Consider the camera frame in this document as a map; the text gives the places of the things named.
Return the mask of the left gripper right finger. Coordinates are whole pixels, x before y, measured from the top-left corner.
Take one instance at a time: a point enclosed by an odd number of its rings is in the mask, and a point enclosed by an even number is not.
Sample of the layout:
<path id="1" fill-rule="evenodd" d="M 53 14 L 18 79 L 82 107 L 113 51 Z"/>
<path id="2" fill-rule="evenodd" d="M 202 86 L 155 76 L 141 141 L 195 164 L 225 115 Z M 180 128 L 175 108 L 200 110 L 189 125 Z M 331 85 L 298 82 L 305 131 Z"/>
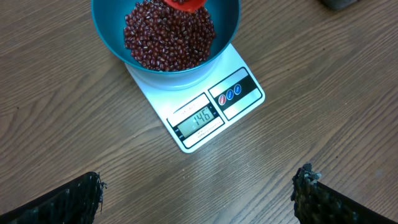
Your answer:
<path id="1" fill-rule="evenodd" d="M 306 163 L 292 178 L 290 199 L 301 224 L 397 224 L 322 184 L 321 176 Z"/>

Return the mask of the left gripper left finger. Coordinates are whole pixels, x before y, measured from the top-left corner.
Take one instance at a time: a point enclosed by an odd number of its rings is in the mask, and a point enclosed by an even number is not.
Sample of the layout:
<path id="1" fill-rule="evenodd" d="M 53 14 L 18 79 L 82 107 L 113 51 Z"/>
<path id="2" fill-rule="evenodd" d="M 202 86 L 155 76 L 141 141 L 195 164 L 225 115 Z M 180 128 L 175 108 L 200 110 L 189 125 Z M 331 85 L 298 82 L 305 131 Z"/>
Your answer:
<path id="1" fill-rule="evenodd" d="M 76 179 L 1 215 L 1 223 L 92 224 L 102 209 L 106 183 L 99 173 L 87 172 Z"/>

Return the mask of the red measuring scoop blue handle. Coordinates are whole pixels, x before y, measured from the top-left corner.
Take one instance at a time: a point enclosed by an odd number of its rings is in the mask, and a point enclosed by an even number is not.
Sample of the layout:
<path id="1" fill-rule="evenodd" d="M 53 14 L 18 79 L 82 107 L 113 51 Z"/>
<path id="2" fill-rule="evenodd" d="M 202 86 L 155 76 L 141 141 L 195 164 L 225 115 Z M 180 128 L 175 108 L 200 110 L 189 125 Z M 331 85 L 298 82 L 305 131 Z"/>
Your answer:
<path id="1" fill-rule="evenodd" d="M 164 0 L 164 2 L 176 10 L 194 13 L 205 5 L 206 0 Z"/>

